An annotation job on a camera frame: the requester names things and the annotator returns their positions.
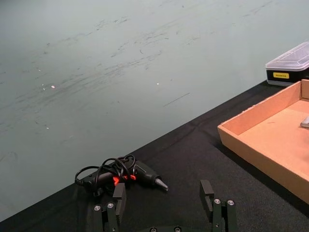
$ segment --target clear plastic lid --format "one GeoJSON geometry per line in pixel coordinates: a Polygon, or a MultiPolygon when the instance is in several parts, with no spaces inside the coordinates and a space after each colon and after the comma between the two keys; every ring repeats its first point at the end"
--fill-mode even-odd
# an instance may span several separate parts
{"type": "Polygon", "coordinates": [[[302,71],[309,67],[309,42],[291,49],[266,64],[266,70],[302,71]]]}

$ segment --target plastic storage box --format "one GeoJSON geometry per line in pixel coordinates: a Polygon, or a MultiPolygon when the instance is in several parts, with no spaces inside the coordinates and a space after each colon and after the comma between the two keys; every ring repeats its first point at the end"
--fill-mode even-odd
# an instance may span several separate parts
{"type": "Polygon", "coordinates": [[[291,49],[266,64],[267,82],[289,86],[301,79],[309,79],[309,42],[291,49]]]}

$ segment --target black cloth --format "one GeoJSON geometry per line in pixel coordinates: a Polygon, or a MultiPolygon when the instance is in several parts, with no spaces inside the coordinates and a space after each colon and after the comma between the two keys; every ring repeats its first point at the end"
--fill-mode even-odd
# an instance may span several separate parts
{"type": "MultiPolygon", "coordinates": [[[[308,204],[224,147],[217,131],[221,122],[281,89],[261,83],[133,152],[162,176],[169,192],[127,189],[122,231],[176,224],[211,231],[199,199],[199,180],[207,179],[217,197],[235,200],[239,231],[308,232],[308,204]]],[[[0,231],[85,232],[95,203],[72,184],[1,222],[0,231]]]]}

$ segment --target cardboard box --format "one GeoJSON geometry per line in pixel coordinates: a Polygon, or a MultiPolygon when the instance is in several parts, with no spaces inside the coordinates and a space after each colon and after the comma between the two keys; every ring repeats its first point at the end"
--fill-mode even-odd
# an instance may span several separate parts
{"type": "Polygon", "coordinates": [[[309,203],[309,80],[302,80],[218,126],[222,143],[309,203]]]}

